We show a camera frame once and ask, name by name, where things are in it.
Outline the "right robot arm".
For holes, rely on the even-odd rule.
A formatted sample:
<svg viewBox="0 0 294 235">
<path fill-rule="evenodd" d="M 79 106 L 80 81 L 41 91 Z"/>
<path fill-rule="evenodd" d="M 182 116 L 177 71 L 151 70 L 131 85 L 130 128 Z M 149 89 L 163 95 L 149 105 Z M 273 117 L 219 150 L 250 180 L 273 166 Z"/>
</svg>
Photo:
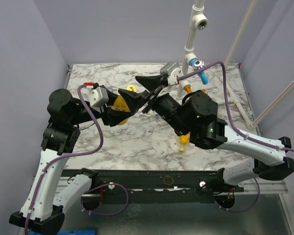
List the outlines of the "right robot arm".
<svg viewBox="0 0 294 235">
<path fill-rule="evenodd" d="M 178 136 L 189 134 L 190 142 L 200 149 L 228 150 L 249 157 L 238 165 L 218 170 L 215 186 L 219 191 L 228 191 L 251 178 L 280 181 L 294 173 L 294 160 L 286 156 L 292 150 L 288 138 L 267 139 L 234 127 L 231 119 L 218 118 L 217 102 L 202 91 L 193 92 L 178 104 L 168 92 L 181 81 L 176 75 L 137 76 L 136 81 L 146 89 L 144 92 L 118 90 L 132 114 L 139 109 L 144 113 L 152 110 Z"/>
</svg>

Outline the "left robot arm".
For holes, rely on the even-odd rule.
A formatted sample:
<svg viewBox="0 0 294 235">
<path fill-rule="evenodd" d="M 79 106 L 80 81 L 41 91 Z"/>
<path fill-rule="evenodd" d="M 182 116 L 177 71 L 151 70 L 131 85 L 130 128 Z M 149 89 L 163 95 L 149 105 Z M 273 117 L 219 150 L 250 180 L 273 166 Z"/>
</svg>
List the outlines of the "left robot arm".
<svg viewBox="0 0 294 235">
<path fill-rule="evenodd" d="M 26 202 L 9 218 L 9 223 L 23 228 L 25 234 L 55 235 L 63 225 L 67 210 L 82 194 L 103 195 L 98 172 L 85 168 L 56 193 L 68 159 L 81 156 L 73 151 L 81 133 L 80 124 L 87 121 L 98 124 L 101 119 L 105 125 L 113 127 L 131 116 L 129 111 L 112 109 L 117 96 L 105 87 L 85 83 L 82 88 L 94 93 L 93 100 L 85 101 L 82 95 L 74 98 L 67 89 L 57 89 L 49 96 L 50 119 L 43 133 L 39 167 Z"/>
</svg>

